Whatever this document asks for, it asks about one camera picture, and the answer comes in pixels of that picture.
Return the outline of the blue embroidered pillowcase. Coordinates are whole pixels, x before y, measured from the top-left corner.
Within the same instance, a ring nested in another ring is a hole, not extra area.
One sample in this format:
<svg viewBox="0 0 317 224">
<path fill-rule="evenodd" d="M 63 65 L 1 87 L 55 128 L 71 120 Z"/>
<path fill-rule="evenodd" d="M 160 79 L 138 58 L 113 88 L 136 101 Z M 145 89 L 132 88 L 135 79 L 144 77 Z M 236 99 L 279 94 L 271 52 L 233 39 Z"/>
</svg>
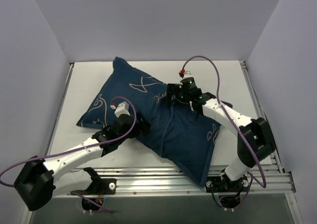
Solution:
<svg viewBox="0 0 317 224">
<path fill-rule="evenodd" d="M 151 125 L 149 134 L 139 135 L 137 140 L 174 162 L 203 187 L 221 125 L 186 106 L 175 103 L 168 106 L 164 100 L 167 85 L 126 60 L 116 57 L 112 68 L 112 74 L 76 125 L 101 130 L 113 124 L 116 116 L 110 108 L 111 100 L 125 97 Z"/>
</svg>

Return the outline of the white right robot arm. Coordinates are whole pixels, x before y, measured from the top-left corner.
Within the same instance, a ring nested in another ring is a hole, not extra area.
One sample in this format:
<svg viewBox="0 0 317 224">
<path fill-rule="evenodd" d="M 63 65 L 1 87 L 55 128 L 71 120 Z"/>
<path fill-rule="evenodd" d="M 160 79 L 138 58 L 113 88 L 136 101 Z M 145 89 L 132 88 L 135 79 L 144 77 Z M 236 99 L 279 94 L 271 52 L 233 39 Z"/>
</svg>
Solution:
<svg viewBox="0 0 317 224">
<path fill-rule="evenodd" d="M 179 105 L 188 105 L 192 111 L 215 120 L 237 137 L 237 158 L 220 173 L 220 185 L 224 190 L 236 187 L 238 180 L 276 150 L 271 127 L 264 118 L 243 115 L 215 95 L 202 92 L 193 77 L 179 84 L 169 83 L 166 98 L 168 103 L 174 100 Z"/>
</svg>

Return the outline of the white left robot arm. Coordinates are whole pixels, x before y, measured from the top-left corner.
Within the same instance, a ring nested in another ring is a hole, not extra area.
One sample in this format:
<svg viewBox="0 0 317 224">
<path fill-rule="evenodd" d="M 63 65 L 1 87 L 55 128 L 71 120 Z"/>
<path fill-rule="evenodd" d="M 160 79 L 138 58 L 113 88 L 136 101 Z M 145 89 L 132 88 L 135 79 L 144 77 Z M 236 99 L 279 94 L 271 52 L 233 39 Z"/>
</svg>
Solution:
<svg viewBox="0 0 317 224">
<path fill-rule="evenodd" d="M 112 125 L 60 156 L 52 155 L 42 159 L 32 157 L 22 168 L 13 186 L 29 211 L 36 211 L 52 197 L 65 193 L 94 195 L 108 192 L 110 185 L 103 182 L 93 168 L 82 168 L 79 171 L 75 171 L 75 168 L 115 151 L 126 139 L 148 134 L 150 127 L 139 112 L 136 117 L 121 114 Z"/>
</svg>

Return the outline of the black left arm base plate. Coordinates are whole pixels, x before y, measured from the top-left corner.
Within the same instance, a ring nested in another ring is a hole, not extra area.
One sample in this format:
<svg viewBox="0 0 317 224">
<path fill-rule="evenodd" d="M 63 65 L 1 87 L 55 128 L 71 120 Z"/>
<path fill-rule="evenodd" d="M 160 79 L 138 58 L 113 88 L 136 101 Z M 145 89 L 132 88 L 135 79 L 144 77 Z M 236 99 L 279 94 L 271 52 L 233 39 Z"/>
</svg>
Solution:
<svg viewBox="0 0 317 224">
<path fill-rule="evenodd" d="M 116 193 L 115 178 L 101 178 L 101 176 L 93 168 L 83 168 L 79 170 L 82 174 L 82 181 L 87 185 L 79 185 L 76 182 L 77 188 L 73 188 L 70 192 L 71 195 L 113 195 Z"/>
</svg>

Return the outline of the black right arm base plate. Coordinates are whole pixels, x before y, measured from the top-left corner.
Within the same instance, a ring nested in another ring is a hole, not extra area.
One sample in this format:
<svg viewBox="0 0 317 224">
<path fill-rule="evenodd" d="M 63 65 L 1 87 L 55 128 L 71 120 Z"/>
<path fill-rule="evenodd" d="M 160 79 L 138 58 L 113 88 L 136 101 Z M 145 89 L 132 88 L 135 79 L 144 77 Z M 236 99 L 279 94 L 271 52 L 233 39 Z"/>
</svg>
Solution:
<svg viewBox="0 0 317 224">
<path fill-rule="evenodd" d="M 207 193 L 225 193 L 225 192 L 246 192 L 249 188 L 249 182 L 246 176 L 237 181 L 230 181 L 226 177 L 208 176 L 205 184 Z"/>
</svg>

